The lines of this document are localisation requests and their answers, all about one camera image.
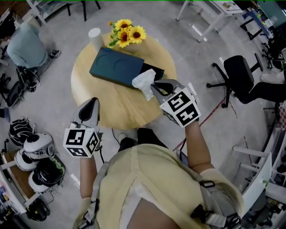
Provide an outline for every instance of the sunflower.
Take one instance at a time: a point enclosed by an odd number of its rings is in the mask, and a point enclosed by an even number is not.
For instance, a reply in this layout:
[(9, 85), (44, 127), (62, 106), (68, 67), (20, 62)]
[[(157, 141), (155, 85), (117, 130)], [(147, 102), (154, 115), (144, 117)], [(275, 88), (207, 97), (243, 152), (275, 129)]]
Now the sunflower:
[(142, 39), (146, 39), (145, 29), (143, 29), (143, 27), (139, 25), (130, 28), (129, 39), (130, 43), (140, 44), (142, 42)]
[(116, 30), (124, 29), (124, 28), (129, 28), (132, 25), (132, 21), (129, 19), (121, 19), (115, 23), (115, 28)]
[(117, 34), (119, 47), (124, 48), (125, 46), (129, 45), (129, 38), (128, 38), (128, 29), (122, 29)]

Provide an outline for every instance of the gray concrete floor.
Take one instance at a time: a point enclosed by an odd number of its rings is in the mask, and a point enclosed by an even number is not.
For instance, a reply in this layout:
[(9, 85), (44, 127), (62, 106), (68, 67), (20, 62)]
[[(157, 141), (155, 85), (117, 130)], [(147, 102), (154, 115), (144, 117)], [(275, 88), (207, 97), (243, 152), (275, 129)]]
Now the gray concrete floor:
[[(181, 2), (100, 2), (101, 10), (92, 1), (86, 4), (86, 22), (82, 4), (77, 3), (71, 6), (70, 17), (66, 9), (61, 9), (49, 19), (46, 27), (42, 27), (40, 37), (43, 42), (54, 43), (62, 51), (62, 55), (41, 75), (41, 85), (37, 86), (36, 91), (25, 93), (25, 101), (10, 109), (12, 120), (27, 116), (32, 123), (38, 125), (39, 131), (52, 135), (58, 156), (67, 168), (63, 186), (54, 194), (55, 200), (48, 206), (51, 215), (45, 222), (28, 222), (35, 229), (71, 228), (80, 204), (80, 190), (71, 178), (71, 174), (80, 177), (79, 160), (71, 157), (62, 144), (64, 129), (68, 127), (76, 108), (70, 86), (72, 67), (78, 54), (89, 42), (87, 34), (91, 28), (99, 27), (103, 33), (107, 33), (110, 30), (108, 22), (122, 18), (129, 18), (134, 25), (143, 26), (147, 34), (156, 38), (171, 54), (178, 80), (184, 85), (189, 82), (193, 84), (198, 94), (201, 122), (225, 97), (224, 88), (206, 88), (207, 82), (222, 82), (220, 74), (211, 64), (216, 62), (223, 69), (219, 58), (226, 60), (234, 55), (242, 55), (252, 66), (256, 61), (254, 53), (261, 54), (260, 38), (250, 41), (246, 32), (239, 27), (243, 21), (241, 16), (238, 16), (238, 20), (231, 18), (231, 22), (219, 34), (210, 32), (207, 42), (198, 43), (196, 39), (199, 35), (192, 25), (203, 31), (208, 23), (197, 14), (196, 6), (187, 7), (181, 20), (176, 21)], [(1, 66), (0, 73), (6, 72), (13, 78), (12, 81), (16, 81), (15, 66), (9, 58), (6, 60), (11, 64), (9, 67)], [(259, 81), (260, 75), (259, 70), (253, 73), (255, 83)], [(202, 132), (210, 149), (213, 165), (235, 183), (233, 179), (239, 170), (239, 163), (249, 163), (249, 158), (233, 152), (232, 146), (245, 147), (246, 141), (249, 148), (262, 149), (268, 135), (269, 122), (269, 115), (263, 111), (263, 107), (269, 103), (257, 99), (244, 105), (233, 96), (230, 97), (230, 102), (227, 109), (218, 107), (202, 125)], [(1, 147), (8, 137), (9, 124), (0, 119), (0, 126)], [(174, 149), (185, 137), (184, 130), (166, 117), (157, 118), (150, 126), (170, 149)], [(101, 127), (101, 131), (104, 132), (103, 157), (107, 161), (117, 152), (118, 144), (110, 129)], [(99, 154), (95, 157), (99, 169), (102, 162)], [(49, 202), (51, 196), (44, 194), (43, 198)]]

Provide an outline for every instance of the tissue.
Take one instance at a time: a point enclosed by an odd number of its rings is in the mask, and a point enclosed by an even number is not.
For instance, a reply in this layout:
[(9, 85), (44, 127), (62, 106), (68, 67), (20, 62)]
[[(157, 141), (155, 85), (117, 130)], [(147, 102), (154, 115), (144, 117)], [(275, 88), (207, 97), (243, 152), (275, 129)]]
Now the tissue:
[(153, 97), (150, 86), (154, 82), (155, 74), (153, 69), (149, 69), (132, 80), (132, 85), (143, 92), (147, 101)]

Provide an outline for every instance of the paper cup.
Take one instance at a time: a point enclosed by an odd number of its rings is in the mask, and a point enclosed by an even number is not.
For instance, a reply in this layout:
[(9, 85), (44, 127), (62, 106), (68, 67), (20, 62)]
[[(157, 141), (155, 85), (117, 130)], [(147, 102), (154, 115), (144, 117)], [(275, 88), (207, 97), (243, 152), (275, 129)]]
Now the paper cup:
[(100, 48), (104, 47), (103, 38), (99, 28), (91, 29), (88, 32), (88, 36), (96, 52), (98, 52)]

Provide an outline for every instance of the gray bag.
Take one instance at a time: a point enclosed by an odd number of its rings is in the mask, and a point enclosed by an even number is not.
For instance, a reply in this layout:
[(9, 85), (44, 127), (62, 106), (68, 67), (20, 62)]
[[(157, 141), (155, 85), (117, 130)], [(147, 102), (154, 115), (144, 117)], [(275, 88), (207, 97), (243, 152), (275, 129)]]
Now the gray bag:
[[(93, 193), (91, 196), (91, 204), (84, 218), (78, 223), (78, 229), (100, 229), (96, 220), (97, 211), (99, 209), (99, 188), (102, 179), (106, 176), (109, 166), (117, 159), (119, 154), (116, 154), (109, 162), (105, 162), (99, 170), (93, 183)], [(205, 210), (202, 205), (198, 205), (191, 218), (199, 218), (202, 223), (208, 224), (211, 229), (241, 228), (241, 220), (238, 216), (235, 205), (230, 198), (230, 194), (215, 186), (213, 181), (205, 181), (201, 175), (197, 174), (190, 168), (183, 165), (183, 169), (193, 180), (199, 182), (202, 192), (202, 197), (205, 202)]]

